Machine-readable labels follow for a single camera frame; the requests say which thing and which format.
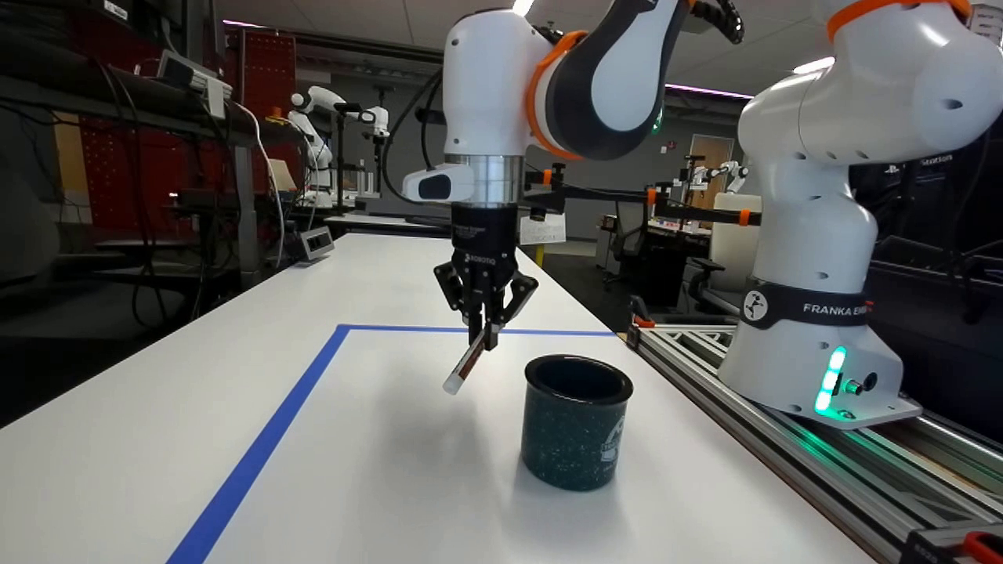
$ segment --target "office chair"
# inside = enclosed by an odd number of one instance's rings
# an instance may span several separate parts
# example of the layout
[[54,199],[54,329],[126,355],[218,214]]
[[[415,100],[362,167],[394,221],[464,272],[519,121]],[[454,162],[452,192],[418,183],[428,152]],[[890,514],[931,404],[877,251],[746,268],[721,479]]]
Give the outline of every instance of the office chair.
[[624,268],[626,266],[624,263],[641,254],[647,227],[648,207],[644,203],[617,202],[617,232],[610,244],[610,250],[613,252],[613,258],[621,263],[621,274],[604,276],[604,287],[627,277],[628,270]]

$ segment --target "wooden door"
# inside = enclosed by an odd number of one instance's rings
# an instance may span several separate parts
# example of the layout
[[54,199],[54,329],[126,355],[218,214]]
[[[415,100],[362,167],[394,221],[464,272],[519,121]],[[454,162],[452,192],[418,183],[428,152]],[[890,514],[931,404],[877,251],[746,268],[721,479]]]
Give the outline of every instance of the wooden door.
[[[735,145],[735,139],[730,137],[715,137],[712,135],[693,135],[693,144],[690,146],[690,155],[702,155],[706,161],[697,163],[697,166],[707,169],[717,169],[721,165],[731,160],[731,150]],[[728,187],[729,178],[721,175],[710,182],[707,190],[690,193],[690,204],[704,210],[714,209],[714,197],[724,192]]]

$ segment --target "dark green mug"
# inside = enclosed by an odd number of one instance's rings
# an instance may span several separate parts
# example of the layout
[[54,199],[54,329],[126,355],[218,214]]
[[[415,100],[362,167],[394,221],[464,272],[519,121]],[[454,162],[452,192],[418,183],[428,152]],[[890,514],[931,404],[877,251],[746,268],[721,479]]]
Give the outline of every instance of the dark green mug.
[[627,400],[634,384],[591,358],[557,354],[526,366],[523,463],[563,490],[586,492],[613,480]]

